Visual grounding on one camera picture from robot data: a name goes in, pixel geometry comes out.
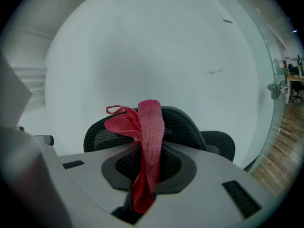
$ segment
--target desk leg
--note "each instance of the desk leg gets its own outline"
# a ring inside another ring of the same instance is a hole
[[[287,80],[287,85],[288,85],[288,90],[287,90],[287,94],[286,94],[286,104],[288,105],[288,103],[289,103],[289,97],[290,97],[290,91],[291,91],[290,80]]]

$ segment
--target pink towel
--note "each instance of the pink towel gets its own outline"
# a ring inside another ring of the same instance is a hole
[[[112,107],[120,107],[114,113],[108,111]],[[106,108],[109,114],[117,114],[125,110],[126,114],[112,117],[106,121],[107,130],[133,137],[141,142],[141,172],[132,184],[134,210],[145,213],[153,204],[153,187],[159,182],[162,138],[165,125],[162,118],[161,105],[156,100],[146,100],[138,104],[138,113],[129,107],[113,105]]]

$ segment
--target red fabric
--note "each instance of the red fabric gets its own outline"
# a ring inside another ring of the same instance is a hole
[[[112,107],[120,107],[114,113],[109,112]],[[129,107],[120,105],[109,106],[106,112],[117,114],[125,110],[126,114],[112,117],[106,121],[107,130],[141,141],[141,172],[132,184],[134,210],[145,213],[153,204],[153,187],[159,182],[160,157],[162,138],[165,125],[162,118],[161,105],[156,100],[146,100],[138,104],[138,113]]]

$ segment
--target mesh chair backrest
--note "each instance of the mesh chair backrest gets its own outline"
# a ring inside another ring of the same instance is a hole
[[[163,140],[179,143],[195,149],[206,150],[206,144],[194,122],[181,110],[175,107],[162,106],[162,117],[165,122]],[[86,132],[84,151],[92,152],[113,148],[134,142],[134,138],[115,134],[105,128],[105,121],[116,116],[110,115],[93,124]]]

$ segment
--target black mesh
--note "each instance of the black mesh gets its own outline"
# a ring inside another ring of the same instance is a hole
[[[236,151],[233,139],[226,133],[218,131],[203,131],[200,132],[207,144],[207,150],[218,149],[219,155],[233,161]]]
[[[116,162],[116,169],[129,178],[133,183],[141,170],[141,149],[133,151],[127,156]],[[176,175],[181,169],[181,160],[168,152],[164,148],[161,149],[160,159],[160,181],[165,181]]]
[[[200,131],[183,111],[168,106],[162,106],[161,111],[165,122],[164,141],[206,150],[206,145],[200,135]],[[116,115],[108,116],[89,128],[84,140],[85,152],[113,148],[134,141],[132,137],[115,134],[105,128],[105,121],[114,116]]]

